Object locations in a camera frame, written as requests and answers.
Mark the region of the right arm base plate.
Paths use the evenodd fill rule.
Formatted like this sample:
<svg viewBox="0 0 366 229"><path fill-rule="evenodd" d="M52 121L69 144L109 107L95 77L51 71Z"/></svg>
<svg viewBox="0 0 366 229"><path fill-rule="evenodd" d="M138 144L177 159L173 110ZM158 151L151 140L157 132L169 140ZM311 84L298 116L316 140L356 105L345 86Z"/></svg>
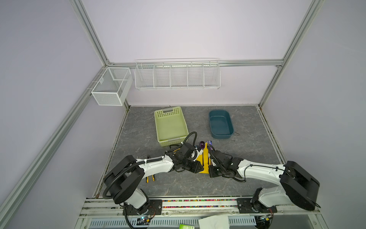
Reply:
<svg viewBox="0 0 366 229"><path fill-rule="evenodd" d="M238 198L237 200L237 208L240 214L245 213L277 213L276 206L266 207L261 204L259 201L255 201L252 203L251 198Z"/></svg>

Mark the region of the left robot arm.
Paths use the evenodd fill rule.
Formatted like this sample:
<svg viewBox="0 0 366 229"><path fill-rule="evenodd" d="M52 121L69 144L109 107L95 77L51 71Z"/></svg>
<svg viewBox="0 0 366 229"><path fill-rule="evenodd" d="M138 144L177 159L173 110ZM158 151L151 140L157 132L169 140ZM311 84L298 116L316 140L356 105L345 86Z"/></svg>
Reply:
<svg viewBox="0 0 366 229"><path fill-rule="evenodd" d="M198 150L195 146L197 132L193 131L176 148L172 148L163 156L136 159L126 156L105 177L104 199L112 199L115 204L132 207L138 214L146 213L151 207L146 193L138 188L145 178L169 172L199 173L203 165L196 160Z"/></svg>

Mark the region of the yellow paper napkin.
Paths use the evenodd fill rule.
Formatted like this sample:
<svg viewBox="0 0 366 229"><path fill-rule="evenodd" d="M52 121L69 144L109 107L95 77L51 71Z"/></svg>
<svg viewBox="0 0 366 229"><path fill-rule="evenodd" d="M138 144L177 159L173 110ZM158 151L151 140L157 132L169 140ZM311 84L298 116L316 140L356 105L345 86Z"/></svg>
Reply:
<svg viewBox="0 0 366 229"><path fill-rule="evenodd" d="M206 142L206 147L205 149L201 149L200 146L198 147L198 155L196 158L196 161L201 162L201 164L204 167L204 170L200 173L203 174L209 174L209 166L212 164L211 163L211 159L210 159L210 154L209 154L209 148L208 148L208 144Z"/></svg>

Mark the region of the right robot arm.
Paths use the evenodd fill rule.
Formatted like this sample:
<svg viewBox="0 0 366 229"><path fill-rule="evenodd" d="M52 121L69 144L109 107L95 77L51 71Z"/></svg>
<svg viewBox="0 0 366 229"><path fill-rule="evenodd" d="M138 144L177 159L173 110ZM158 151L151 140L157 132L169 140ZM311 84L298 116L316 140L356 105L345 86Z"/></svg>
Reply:
<svg viewBox="0 0 366 229"><path fill-rule="evenodd" d="M294 161L285 164L263 164L233 157L209 147L211 178L224 177L245 183L249 178L274 184L273 188L257 188L248 209L252 212L270 212L277 205L291 205L314 211L318 208L319 181Z"/></svg>

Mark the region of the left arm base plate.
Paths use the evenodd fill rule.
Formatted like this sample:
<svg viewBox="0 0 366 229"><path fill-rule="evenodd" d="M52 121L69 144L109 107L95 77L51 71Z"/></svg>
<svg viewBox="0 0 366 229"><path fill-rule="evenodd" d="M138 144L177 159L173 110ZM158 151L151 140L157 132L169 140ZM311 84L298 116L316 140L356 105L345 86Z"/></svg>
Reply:
<svg viewBox="0 0 366 229"><path fill-rule="evenodd" d="M143 204L140 208L124 203L127 216L137 215L161 215L163 209L162 199L151 199Z"/></svg>

